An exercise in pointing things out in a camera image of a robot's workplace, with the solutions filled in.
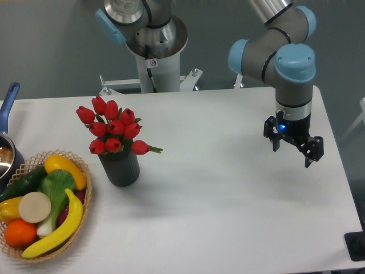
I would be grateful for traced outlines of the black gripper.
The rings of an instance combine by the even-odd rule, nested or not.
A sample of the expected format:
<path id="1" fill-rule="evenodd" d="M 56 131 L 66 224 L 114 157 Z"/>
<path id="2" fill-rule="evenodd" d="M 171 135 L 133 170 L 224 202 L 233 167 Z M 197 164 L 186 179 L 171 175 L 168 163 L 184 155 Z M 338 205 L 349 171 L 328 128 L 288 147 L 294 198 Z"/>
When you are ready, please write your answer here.
<path id="1" fill-rule="evenodd" d="M 305 156 L 305 168 L 324 155 L 323 138 L 309 134 L 310 118 L 310 111 L 288 112 L 288 109 L 282 108 L 276 110 L 276 118 L 268 117 L 263 127 L 263 135 L 272 143 L 274 152 L 279 150 L 282 139 L 298 143 L 298 150 Z"/>

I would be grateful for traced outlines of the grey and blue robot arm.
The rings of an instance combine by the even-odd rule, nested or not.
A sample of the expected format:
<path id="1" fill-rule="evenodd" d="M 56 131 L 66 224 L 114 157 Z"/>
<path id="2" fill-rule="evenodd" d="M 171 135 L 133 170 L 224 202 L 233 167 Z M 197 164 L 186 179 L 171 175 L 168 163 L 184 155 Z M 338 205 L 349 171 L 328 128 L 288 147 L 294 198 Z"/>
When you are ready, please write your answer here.
<path id="1" fill-rule="evenodd" d="M 324 154 L 323 139 L 309 133 L 316 66 L 305 41 L 316 28 L 315 15 L 291 1 L 250 5 L 266 33 L 253 41 L 236 41 L 228 54 L 229 68 L 275 89 L 275 115 L 265 121 L 263 134 L 273 150 L 281 140 L 295 146 L 309 166 Z M 126 44 L 134 54 L 142 92 L 186 89 L 180 80 L 180 54 L 188 35 L 169 1 L 105 1 L 95 18 L 110 40 Z"/>

